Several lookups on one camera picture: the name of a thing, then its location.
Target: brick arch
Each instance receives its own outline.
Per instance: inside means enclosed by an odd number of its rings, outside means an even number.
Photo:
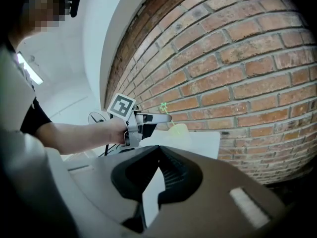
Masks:
[[[147,0],[112,65],[146,112],[221,133],[219,159],[259,182],[289,179],[316,154],[316,42],[290,0]],[[160,124],[158,129],[168,129]]]

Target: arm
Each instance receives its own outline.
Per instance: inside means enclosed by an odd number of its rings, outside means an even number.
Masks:
[[[84,152],[102,145],[124,143],[125,122],[118,118],[90,125],[46,123],[39,127],[35,136],[46,147],[57,149],[61,154]]]

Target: ceiling light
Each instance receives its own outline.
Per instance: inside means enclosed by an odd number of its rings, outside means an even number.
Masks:
[[[23,55],[21,52],[18,53],[18,60],[19,63],[23,63],[24,64],[24,69],[28,71],[28,73],[30,74],[31,79],[37,83],[38,85],[43,83],[43,80],[39,77],[39,75],[29,66],[29,64],[26,62],[26,60],[24,59]]]

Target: person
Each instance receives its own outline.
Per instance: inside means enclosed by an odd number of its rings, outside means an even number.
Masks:
[[[18,45],[63,20],[68,0],[15,0],[5,13],[9,21],[2,36],[7,48],[16,56]],[[46,147],[61,154],[84,152],[110,143],[124,143],[125,122],[118,118],[90,125],[70,125],[52,122],[36,98],[30,106],[22,127],[23,133],[38,138]]]

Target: black t-shirt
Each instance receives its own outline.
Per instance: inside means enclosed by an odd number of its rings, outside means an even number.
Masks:
[[[6,41],[6,46],[12,52],[12,56],[17,60],[15,50],[9,40]],[[33,101],[33,105],[30,106],[23,120],[21,131],[23,133],[34,135],[39,127],[49,122],[52,121],[44,113],[39,102],[35,98]]]

